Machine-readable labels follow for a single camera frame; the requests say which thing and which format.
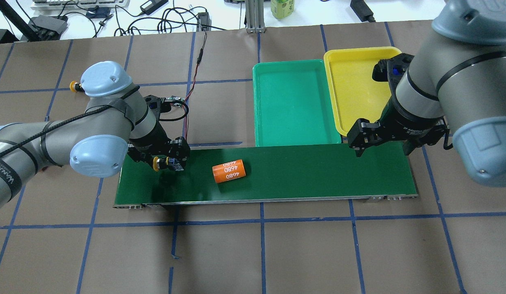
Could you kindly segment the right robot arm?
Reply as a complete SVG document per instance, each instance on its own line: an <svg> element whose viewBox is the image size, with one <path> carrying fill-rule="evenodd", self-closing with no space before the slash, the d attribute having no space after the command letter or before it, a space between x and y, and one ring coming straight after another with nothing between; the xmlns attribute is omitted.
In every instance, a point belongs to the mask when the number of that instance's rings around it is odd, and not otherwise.
<svg viewBox="0 0 506 294"><path fill-rule="evenodd" d="M448 140L474 182L506 187L506 0L448 0L416 55L373 68L391 91L376 122L347 133L356 156L390 141L409 155Z"/></svg>

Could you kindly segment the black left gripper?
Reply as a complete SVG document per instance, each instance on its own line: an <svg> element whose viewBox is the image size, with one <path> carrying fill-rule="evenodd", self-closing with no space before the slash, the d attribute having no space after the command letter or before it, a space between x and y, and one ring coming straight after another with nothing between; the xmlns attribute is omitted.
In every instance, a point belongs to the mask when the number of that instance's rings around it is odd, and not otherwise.
<svg viewBox="0 0 506 294"><path fill-rule="evenodd" d="M190 156L190 147L186 138L179 136L176 139L168 138L161 122L173 122L184 119L189 113L189 107L185 103L182 107L184 114L174 119L161 119L160 115L172 110L169 103L164 102L165 97L148 95L144 97L147 104L145 115L137 121L136 127L145 127L144 132L139 132L138 137L129 139L128 156L134 162L145 162L153 166L155 157L176 158L179 160L181 170L184 170Z"/></svg>

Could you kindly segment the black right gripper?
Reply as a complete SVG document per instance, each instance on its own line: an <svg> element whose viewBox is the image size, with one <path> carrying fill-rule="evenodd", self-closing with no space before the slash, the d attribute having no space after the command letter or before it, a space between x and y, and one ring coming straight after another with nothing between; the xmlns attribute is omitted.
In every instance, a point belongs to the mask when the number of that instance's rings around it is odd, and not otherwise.
<svg viewBox="0 0 506 294"><path fill-rule="evenodd" d="M423 145L436 145L440 139L444 140L444 149L450 149L450 129L438 97L421 90L411 78L413 58L401 53L374 66L373 80L387 82L391 97L376 122L359 118L348 131L348 145L358 158L365 149L390 141L402 141L405 156Z"/></svg>

